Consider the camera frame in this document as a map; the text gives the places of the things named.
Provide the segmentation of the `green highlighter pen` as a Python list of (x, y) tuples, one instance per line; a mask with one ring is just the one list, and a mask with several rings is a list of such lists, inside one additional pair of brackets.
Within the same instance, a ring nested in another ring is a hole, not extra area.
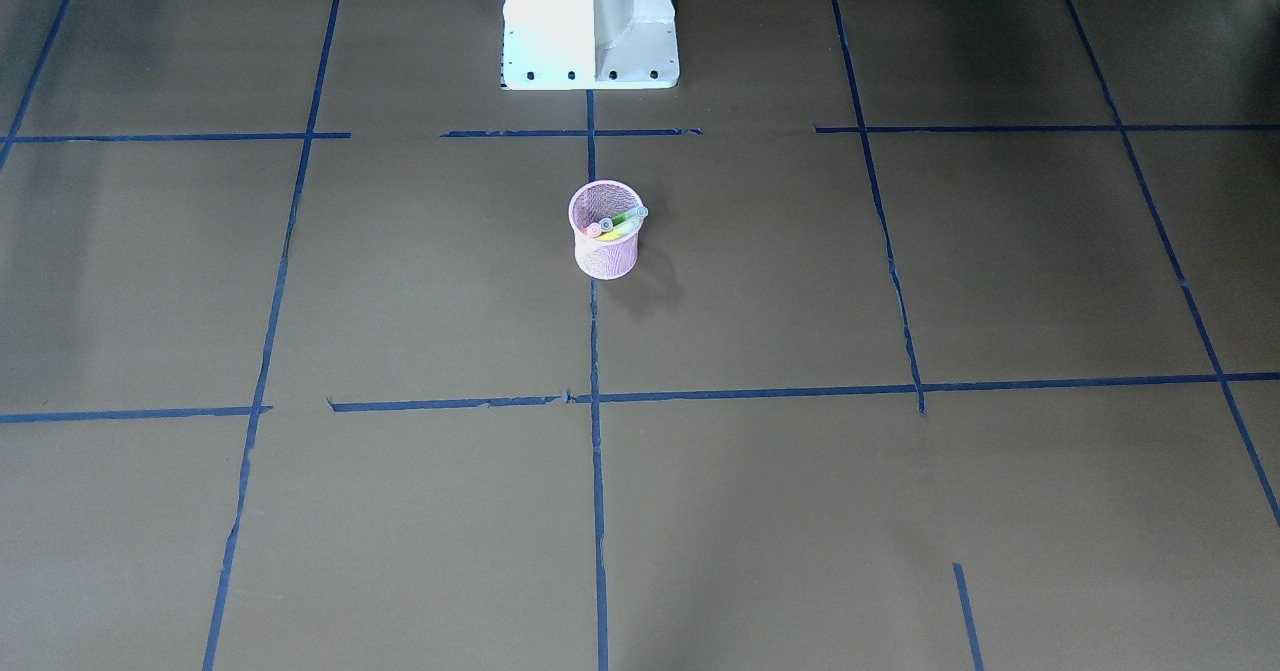
[(625, 225), (627, 223), (643, 223), (643, 220), (648, 215), (649, 215), (648, 207), (639, 205), (623, 211), (622, 214), (611, 216), (611, 224), (613, 229), (621, 229), (621, 225)]

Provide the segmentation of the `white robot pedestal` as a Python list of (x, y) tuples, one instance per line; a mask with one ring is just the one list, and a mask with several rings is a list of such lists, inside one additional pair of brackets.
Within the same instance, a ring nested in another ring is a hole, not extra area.
[(509, 91), (668, 90), (681, 76), (675, 0), (503, 0)]

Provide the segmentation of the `pink mesh pen holder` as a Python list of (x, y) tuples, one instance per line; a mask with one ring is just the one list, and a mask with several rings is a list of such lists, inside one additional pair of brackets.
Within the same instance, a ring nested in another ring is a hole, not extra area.
[(575, 261), (584, 273), (598, 280), (613, 280), (630, 273), (637, 261), (639, 233), (643, 225), (634, 234), (612, 242), (586, 238), (582, 229), (603, 216), (614, 216), (639, 205), (645, 206), (640, 193), (630, 184), (617, 181), (591, 182), (573, 193), (568, 202), (567, 219), (573, 233)]

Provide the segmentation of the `yellow highlighter pen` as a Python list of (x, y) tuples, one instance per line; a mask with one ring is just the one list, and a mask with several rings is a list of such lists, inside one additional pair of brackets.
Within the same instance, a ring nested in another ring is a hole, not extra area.
[(625, 238), (626, 236), (634, 234), (640, 229), (643, 222), (640, 219), (630, 219), (626, 223), (618, 225), (612, 225), (608, 232), (603, 232), (595, 238), (598, 242), (612, 242)]

